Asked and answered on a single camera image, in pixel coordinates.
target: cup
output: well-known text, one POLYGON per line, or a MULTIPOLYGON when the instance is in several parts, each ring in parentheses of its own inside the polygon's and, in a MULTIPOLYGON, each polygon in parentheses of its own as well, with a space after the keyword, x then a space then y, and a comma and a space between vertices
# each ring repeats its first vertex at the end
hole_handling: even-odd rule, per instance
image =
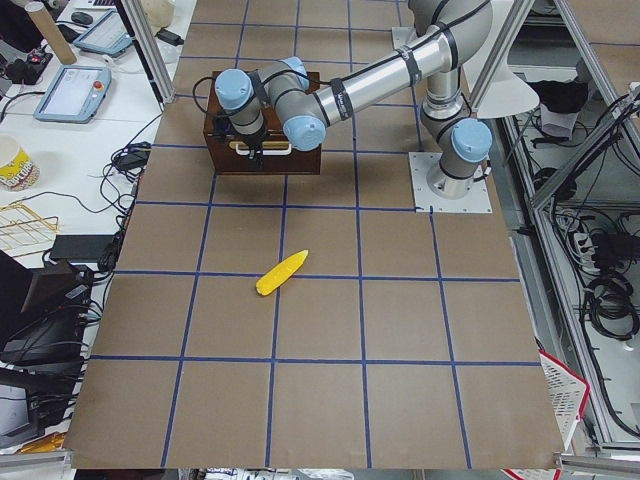
POLYGON ((0 133, 0 186, 17 192, 40 178, 40 169, 11 135, 0 133))

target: brown box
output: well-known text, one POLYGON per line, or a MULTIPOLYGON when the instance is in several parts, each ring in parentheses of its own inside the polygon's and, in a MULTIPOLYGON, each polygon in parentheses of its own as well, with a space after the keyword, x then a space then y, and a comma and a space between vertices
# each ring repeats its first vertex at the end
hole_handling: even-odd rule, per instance
MULTIPOLYGON (((219 112, 222 110, 218 97, 215 94, 215 80, 222 72, 213 72, 213 81, 211 82, 211 90, 209 92, 209 103, 207 110, 209 112, 219 112)), ((320 78, 317 72, 309 72, 309 77, 318 80, 320 78)), ((307 93, 318 89, 317 83, 311 83, 307 93)), ((270 142, 288 142, 287 137, 282 131, 282 124, 278 119, 273 108, 267 107, 262 109, 262 114, 267 120, 270 142)), ((255 165, 249 161, 247 156, 238 155, 233 148, 232 142, 238 141, 233 135, 225 137, 214 136, 214 124, 211 116, 207 115, 204 121, 204 139, 209 149, 209 154, 213 160, 213 165, 219 175, 229 174, 257 174, 257 175, 287 175, 287 174, 314 174, 320 173, 320 156, 322 146, 319 146, 309 152, 301 152, 299 150, 291 150, 289 155, 264 155, 262 157, 262 168, 257 169, 255 165)))

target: table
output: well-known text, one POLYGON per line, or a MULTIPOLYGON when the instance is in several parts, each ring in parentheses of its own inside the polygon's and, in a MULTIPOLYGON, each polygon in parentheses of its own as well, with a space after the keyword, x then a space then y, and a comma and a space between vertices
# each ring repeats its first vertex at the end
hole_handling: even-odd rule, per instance
MULTIPOLYGON (((74 11, 74 1, 71 0, 59 20, 69 20, 74 11)), ((182 36, 186 34, 187 26, 194 8, 194 0, 180 0, 177 2, 175 15, 170 29, 182 36)), ((101 11, 91 11, 94 17, 101 11)), ((78 65, 103 65, 99 57, 78 52, 78 65)), ((119 66, 126 71, 141 70, 140 61, 133 48, 130 48, 122 58, 117 60, 119 66)), ((176 63, 167 65, 171 76, 175 74, 176 63)), ((13 96, 20 91, 44 90, 50 83, 60 63, 54 56, 45 70, 40 82, 32 87, 20 87, 14 85, 7 92, 13 96)), ((129 143, 132 137, 147 123, 161 113, 158 103, 149 86, 144 73, 124 73, 114 71, 113 83, 107 98, 100 107, 96 117, 86 125, 43 123, 32 117, 32 113, 41 97, 26 97, 23 101, 12 104, 8 109, 8 115, 0 124, 0 132, 13 135, 19 140, 25 151, 40 167, 39 181, 31 188, 22 192, 0 191, 0 205, 6 205, 22 198, 36 195, 45 191, 54 191, 80 198, 85 205, 94 210, 99 210, 107 205, 106 200, 98 193, 102 180, 102 170, 109 162, 111 154, 129 143)), ((0 102, 0 108, 4 105, 4 99, 0 102)), ((137 141, 153 142, 158 121, 152 123, 138 137, 137 141)), ((112 181, 121 193, 129 192, 131 184, 119 176, 112 181)), ((108 195, 116 198, 115 190, 105 189, 108 195)), ((53 195, 43 195, 26 204, 41 216, 60 217, 60 233, 63 234, 90 234, 90 233, 114 233, 117 230, 115 221, 116 211, 109 209, 100 214, 92 214, 84 210, 78 203, 70 198, 62 198, 53 195)), ((40 254, 19 258, 19 261, 27 267, 40 267, 42 261, 40 254)), ((94 289, 94 297, 102 301, 102 288, 94 289)), ((86 329, 85 342, 92 344, 97 328, 86 329)), ((47 434, 54 431, 66 431, 69 422, 50 427, 47 434)), ((13 473, 3 471, 3 475, 11 475, 13 480, 18 478, 60 478, 59 471, 64 468, 62 464, 30 469, 27 471, 16 470, 13 473)))
MULTIPOLYGON (((201 0, 178 93, 291 55, 323 77, 358 68, 406 13, 332 7, 201 0)), ((415 213, 415 97, 387 102, 329 130, 320 176, 284 178, 215 176, 202 114, 185 96, 167 107, 67 438, 77 466, 553 465, 495 190, 492 215, 415 213), (258 298, 260 274, 304 248, 303 270, 258 298)))

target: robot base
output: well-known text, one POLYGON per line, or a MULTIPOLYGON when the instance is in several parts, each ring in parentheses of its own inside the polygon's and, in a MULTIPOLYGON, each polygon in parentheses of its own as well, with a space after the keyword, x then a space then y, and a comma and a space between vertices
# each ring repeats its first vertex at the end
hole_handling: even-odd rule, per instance
MULTIPOLYGON (((434 193, 427 184, 427 174, 433 165, 440 160, 441 153, 425 152, 409 153, 413 198, 418 212, 443 213, 492 213, 491 201, 484 180, 473 182, 466 196, 459 200, 448 200, 434 193)), ((482 175, 478 167, 476 177, 482 175)))

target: power strip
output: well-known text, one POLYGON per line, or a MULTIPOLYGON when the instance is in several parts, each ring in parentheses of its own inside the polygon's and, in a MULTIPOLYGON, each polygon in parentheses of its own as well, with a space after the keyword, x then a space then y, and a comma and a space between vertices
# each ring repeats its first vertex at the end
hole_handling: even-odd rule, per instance
POLYGON ((573 242, 574 252, 579 258, 579 260, 575 260, 580 265, 580 268, 585 273, 599 275, 600 269, 595 264, 596 249, 589 234, 575 232, 571 237, 571 241, 573 242))

